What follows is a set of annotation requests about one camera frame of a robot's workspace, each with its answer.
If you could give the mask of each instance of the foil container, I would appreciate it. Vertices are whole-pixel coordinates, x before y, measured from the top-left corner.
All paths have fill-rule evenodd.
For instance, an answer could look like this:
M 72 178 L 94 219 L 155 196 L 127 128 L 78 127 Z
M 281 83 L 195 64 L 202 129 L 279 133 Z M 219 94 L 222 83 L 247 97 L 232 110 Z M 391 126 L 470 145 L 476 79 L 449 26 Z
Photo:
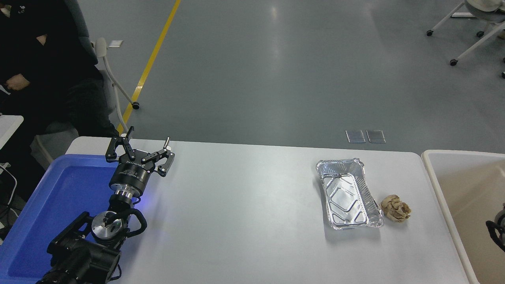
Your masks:
M 384 224 L 384 213 L 368 190 L 363 167 L 358 158 L 319 161 L 316 166 L 328 221 L 335 230 Z

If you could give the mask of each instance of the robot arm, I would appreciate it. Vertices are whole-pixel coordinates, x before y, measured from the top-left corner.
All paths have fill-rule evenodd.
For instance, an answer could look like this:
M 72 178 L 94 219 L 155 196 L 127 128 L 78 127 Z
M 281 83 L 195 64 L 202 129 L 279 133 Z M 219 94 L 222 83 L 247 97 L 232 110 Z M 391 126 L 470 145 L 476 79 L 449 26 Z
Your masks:
M 109 187 L 114 194 L 109 198 L 107 211 L 91 217 L 83 212 L 49 244 L 47 252 L 52 254 L 51 270 L 37 284 L 105 284 L 121 276 L 112 277 L 121 257 L 121 246 L 127 238 L 141 234 L 147 228 L 142 213 L 133 208 L 132 198 L 140 200 L 150 174 L 164 177 L 174 161 L 168 138 L 163 148 L 154 153 L 133 149 L 130 137 L 133 126 L 125 137 L 113 137 L 106 152 L 109 163 L 119 162 Z M 117 160 L 116 148 L 123 146 L 125 154 Z M 156 166 L 166 158 L 163 165 Z M 130 231 L 128 222 L 134 215 L 140 229 Z M 86 240 L 91 233 L 95 243 Z
M 505 203 L 503 204 L 503 210 L 498 212 L 494 218 L 494 222 L 486 221 L 486 226 L 491 239 L 505 252 Z

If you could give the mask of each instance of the white table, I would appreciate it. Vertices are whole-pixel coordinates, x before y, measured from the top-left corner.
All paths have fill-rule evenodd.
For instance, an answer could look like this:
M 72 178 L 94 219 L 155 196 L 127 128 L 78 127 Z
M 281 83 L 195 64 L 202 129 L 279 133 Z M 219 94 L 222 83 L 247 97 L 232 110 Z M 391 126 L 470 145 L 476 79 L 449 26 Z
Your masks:
M 20 115 L 0 115 L 0 149 L 23 122 Z
M 108 143 L 80 137 L 67 154 L 103 155 Z M 154 152 L 163 141 L 131 144 Z M 151 177 L 137 205 L 148 228 L 122 247 L 118 283 L 468 283 L 414 153 L 170 146 L 174 164 L 167 177 Z M 399 195 L 412 208 L 411 219 L 386 219 L 379 229 L 331 229 L 315 165 L 348 158 L 364 162 L 378 202 Z

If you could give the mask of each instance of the blue plastic bin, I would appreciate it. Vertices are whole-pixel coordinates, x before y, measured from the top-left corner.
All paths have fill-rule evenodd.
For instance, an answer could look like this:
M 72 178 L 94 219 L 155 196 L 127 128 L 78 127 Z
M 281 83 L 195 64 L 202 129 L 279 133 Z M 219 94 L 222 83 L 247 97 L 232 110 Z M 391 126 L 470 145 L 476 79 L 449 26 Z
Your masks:
M 95 155 L 64 155 L 51 164 L 0 246 L 1 284 L 34 284 L 49 271 L 46 249 L 56 235 L 83 211 L 107 210 L 117 165 Z

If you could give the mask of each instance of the white bin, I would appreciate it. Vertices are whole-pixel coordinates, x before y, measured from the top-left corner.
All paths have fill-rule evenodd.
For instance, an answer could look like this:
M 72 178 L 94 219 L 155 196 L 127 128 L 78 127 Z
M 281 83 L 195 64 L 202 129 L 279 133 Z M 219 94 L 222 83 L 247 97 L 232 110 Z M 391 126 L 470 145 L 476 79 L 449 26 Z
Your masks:
M 505 203 L 505 155 L 427 150 L 422 158 L 468 279 L 505 283 L 505 252 L 485 225 Z

